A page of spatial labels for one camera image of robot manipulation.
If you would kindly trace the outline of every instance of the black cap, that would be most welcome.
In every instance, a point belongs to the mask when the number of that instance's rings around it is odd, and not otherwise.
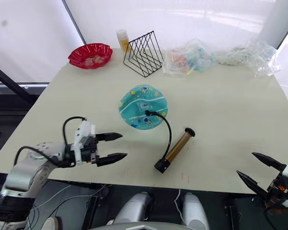
[[[158,169],[159,172],[164,173],[164,171],[169,167],[171,163],[163,158],[158,160],[158,162],[155,164],[155,168]]]
[[[193,131],[193,129],[191,129],[191,128],[186,128],[184,131],[187,132],[187,133],[189,133],[192,137],[195,137],[195,132]]]

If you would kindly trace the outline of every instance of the clear plastic bag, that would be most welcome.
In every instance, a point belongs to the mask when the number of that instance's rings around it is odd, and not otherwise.
[[[230,51],[213,52],[213,58],[221,65],[245,65],[256,77],[270,76],[280,71],[277,50],[264,41],[251,41]]]
[[[206,71],[213,59],[211,52],[197,39],[189,41],[184,46],[163,52],[163,72],[169,74],[189,75],[194,70]]]

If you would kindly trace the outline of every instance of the red plastic bowl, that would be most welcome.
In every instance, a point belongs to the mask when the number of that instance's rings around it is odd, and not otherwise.
[[[68,57],[74,66],[82,69],[96,69],[105,65],[111,58],[113,50],[102,43],[92,43],[75,49]]]

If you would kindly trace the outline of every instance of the wire rack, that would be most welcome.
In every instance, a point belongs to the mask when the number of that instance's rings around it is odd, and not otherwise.
[[[124,64],[143,77],[162,67],[163,57],[154,31],[128,43]]]

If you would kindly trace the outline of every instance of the beige table surface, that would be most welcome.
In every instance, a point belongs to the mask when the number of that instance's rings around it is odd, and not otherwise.
[[[21,146],[62,141],[62,123],[75,115],[87,117],[99,133],[124,135],[100,142],[101,155],[126,152],[128,156],[103,167],[85,163],[55,169],[52,179],[252,193],[237,169],[264,189],[277,175],[252,151],[288,163],[288,102],[273,76],[255,78],[246,67],[216,65],[184,79],[167,76],[161,69],[143,78],[124,66],[122,57],[114,50],[110,62],[95,70],[64,66],[1,149],[0,173],[9,172]],[[196,132],[164,174],[154,164],[168,144],[166,124],[140,131],[128,126],[118,112],[120,99],[140,84],[156,87],[167,99],[173,144],[185,127]],[[79,121],[67,125],[69,143],[78,125]]]

